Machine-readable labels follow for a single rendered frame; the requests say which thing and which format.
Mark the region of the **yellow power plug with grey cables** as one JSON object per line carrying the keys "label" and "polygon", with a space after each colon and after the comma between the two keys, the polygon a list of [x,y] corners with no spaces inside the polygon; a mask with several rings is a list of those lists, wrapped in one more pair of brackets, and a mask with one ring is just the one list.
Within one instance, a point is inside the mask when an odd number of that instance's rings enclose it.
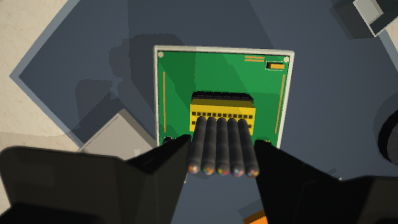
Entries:
{"label": "yellow power plug with grey cables", "polygon": [[259,167],[253,135],[256,108],[251,101],[193,99],[190,131],[194,131],[186,164],[189,173],[255,178]]}

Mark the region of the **dark grey work mat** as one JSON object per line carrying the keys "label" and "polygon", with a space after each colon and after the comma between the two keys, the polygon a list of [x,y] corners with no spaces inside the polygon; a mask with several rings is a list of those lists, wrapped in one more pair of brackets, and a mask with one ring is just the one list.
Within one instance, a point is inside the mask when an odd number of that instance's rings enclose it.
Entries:
{"label": "dark grey work mat", "polygon": [[[344,0],[67,0],[9,77],[79,148],[123,108],[155,139],[154,46],[294,53],[280,149],[334,178],[398,177],[378,147],[398,110],[386,29],[354,39]],[[245,224],[256,178],[189,173],[171,224]]]}

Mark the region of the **grey tray floor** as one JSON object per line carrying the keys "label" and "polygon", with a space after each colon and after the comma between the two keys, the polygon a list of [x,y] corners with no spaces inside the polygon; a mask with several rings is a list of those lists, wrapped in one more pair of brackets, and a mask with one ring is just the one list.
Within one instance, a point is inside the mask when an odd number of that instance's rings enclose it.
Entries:
{"label": "grey tray floor", "polygon": [[84,149],[87,154],[118,156],[123,160],[142,155],[150,149],[117,117]]}

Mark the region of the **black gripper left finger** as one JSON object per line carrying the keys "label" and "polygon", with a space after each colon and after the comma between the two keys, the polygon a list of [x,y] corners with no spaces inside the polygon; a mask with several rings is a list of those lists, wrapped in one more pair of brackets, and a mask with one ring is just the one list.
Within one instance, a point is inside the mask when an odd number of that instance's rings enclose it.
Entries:
{"label": "black gripper left finger", "polygon": [[0,152],[0,177],[16,202],[101,216],[106,224],[171,224],[191,135],[127,160],[26,146]]}

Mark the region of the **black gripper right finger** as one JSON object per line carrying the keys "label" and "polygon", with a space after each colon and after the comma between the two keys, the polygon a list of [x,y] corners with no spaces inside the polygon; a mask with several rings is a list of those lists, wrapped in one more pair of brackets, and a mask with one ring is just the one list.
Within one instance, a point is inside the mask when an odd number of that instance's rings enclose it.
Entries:
{"label": "black gripper right finger", "polygon": [[398,177],[342,181],[263,140],[253,149],[267,224],[375,224],[398,218]]}

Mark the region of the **black cylindrical capacitors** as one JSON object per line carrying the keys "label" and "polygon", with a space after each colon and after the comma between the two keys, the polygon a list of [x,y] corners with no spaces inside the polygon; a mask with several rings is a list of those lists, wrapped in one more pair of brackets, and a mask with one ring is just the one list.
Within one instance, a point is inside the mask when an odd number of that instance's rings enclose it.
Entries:
{"label": "black cylindrical capacitors", "polygon": [[[283,64],[269,64],[269,68],[273,68],[273,69],[284,69],[284,65]],[[167,143],[169,141],[171,141],[172,138],[171,137],[165,137],[162,144]]]}

